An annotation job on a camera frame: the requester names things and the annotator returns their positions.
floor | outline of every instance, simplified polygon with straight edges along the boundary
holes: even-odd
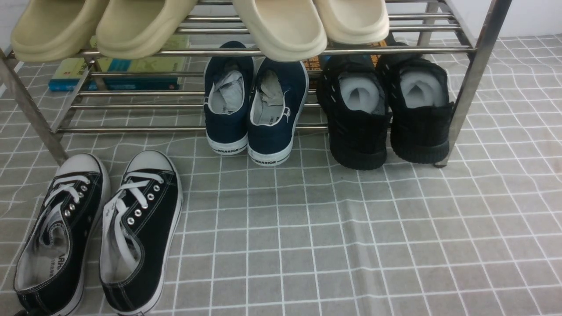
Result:
[[[435,59],[454,96],[466,57]],[[204,66],[202,58],[189,63]],[[56,67],[19,71],[49,121],[67,98],[47,89]],[[444,169],[390,151],[379,170],[348,170],[324,133],[299,135],[277,168],[245,154],[218,157],[193,134],[73,135],[63,143],[71,154],[98,155],[113,188],[144,149],[166,152],[178,167],[184,211],[153,314],[562,315],[561,82],[562,35],[501,39]],[[81,126],[202,123],[200,111],[176,110],[75,118]],[[306,110],[302,121],[319,118]],[[0,98],[0,166],[0,309],[11,315],[20,308],[17,254],[57,167],[8,92]],[[114,315],[97,277],[99,243],[79,316]]]

black rubber sole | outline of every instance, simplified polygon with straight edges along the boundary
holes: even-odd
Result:
[[[449,141],[433,147],[408,145],[391,132],[390,144],[398,157],[414,164],[436,164],[449,154]]]
[[[330,152],[342,166],[354,170],[374,170],[382,167],[387,158],[386,149],[374,154],[354,151],[343,142],[330,136]]]

slide sandal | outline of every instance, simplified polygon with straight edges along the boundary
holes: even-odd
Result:
[[[232,3],[269,59],[300,61],[326,49],[326,32],[312,0],[233,0]]]
[[[315,0],[328,37],[343,44],[370,44],[388,36],[384,0]]]
[[[110,0],[96,30],[99,51],[139,59],[158,52],[197,0]]]
[[[47,62],[84,48],[109,0],[31,0],[12,31],[17,59]]]

metal shoe rack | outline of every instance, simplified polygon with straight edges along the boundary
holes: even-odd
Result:
[[[478,84],[482,78],[488,59],[492,53],[502,24],[511,5],[511,0],[491,0],[490,9],[484,21],[479,38],[474,41],[455,9],[451,0],[386,0],[387,3],[426,3],[426,11],[423,13],[390,14],[392,21],[390,30],[393,34],[399,32],[418,32],[418,45],[415,47],[360,47],[354,49],[335,49],[328,47],[323,54],[389,54],[389,53],[423,53],[423,54],[445,54],[445,53],[466,53],[470,64],[464,77],[462,86],[456,100],[456,112],[450,130],[451,149],[459,135],[461,126],[466,118],[470,104],[474,98]],[[200,0],[200,5],[230,6],[232,0]],[[448,23],[435,24],[436,20],[445,20]],[[396,21],[418,21],[417,24],[395,25]],[[241,25],[238,16],[202,16],[192,15],[187,17],[185,25],[176,30],[176,34],[229,34],[240,35],[248,34],[248,30]],[[231,27],[200,27],[194,24],[234,24]],[[454,32],[459,40],[458,46],[429,46],[432,32]],[[5,55],[0,50],[0,78],[6,84],[7,89],[12,93],[19,107],[29,119],[31,126],[35,129],[45,146],[48,148],[55,160],[62,164],[67,159],[67,154],[61,146],[61,138],[65,133],[176,133],[194,132],[205,130],[201,126],[170,126],[170,127],[69,127],[72,118],[77,111],[87,110],[202,110],[201,100],[197,102],[185,102],[181,104],[108,104],[108,105],[89,105],[82,103],[86,98],[91,97],[112,97],[112,96],[191,96],[202,97],[203,91],[109,91],[104,83],[104,78],[114,78],[118,76],[131,76],[129,73],[104,73],[100,71],[97,57],[101,54],[94,49],[84,49],[78,53],[79,57],[84,57],[89,62],[88,68],[84,72],[78,85],[70,98],[63,104],[57,119],[49,126],[37,105],[33,101],[26,87],[22,84],[13,67],[17,60],[13,52]],[[262,56],[258,49],[185,49],[173,51],[160,51],[156,56]],[[147,73],[134,76],[173,76],[173,77],[201,77],[201,73],[177,72],[177,73]],[[317,71],[310,73],[311,77],[318,76]],[[99,88],[98,91],[85,91],[84,87],[90,80],[94,80]],[[306,107],[318,107],[317,103],[307,103]],[[303,130],[326,130],[325,124],[299,124],[297,129]],[[444,167],[448,158],[435,164],[436,167]]]

canvas sneaker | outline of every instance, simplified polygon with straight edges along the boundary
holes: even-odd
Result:
[[[331,56],[316,97],[328,117],[330,152],[342,166],[373,170],[386,161],[391,115],[370,56]]]
[[[264,59],[255,80],[248,116],[248,154],[261,166],[289,158],[294,130],[309,91],[302,62]]]
[[[109,197],[109,177],[96,157],[75,155],[58,169],[16,264],[13,287],[28,313],[66,316],[78,307],[86,249]]]
[[[145,314],[158,302],[182,202],[179,174],[164,154],[131,160],[103,209],[99,257],[105,297],[119,315]]]
[[[246,48],[236,41],[222,48]],[[235,155],[246,149],[246,116],[254,73],[253,58],[213,57],[205,68],[207,140],[217,154]]]
[[[377,69],[383,75],[393,113],[394,152],[418,164],[434,164],[445,159],[455,112],[454,104],[449,101],[447,72],[420,54],[383,55]]]

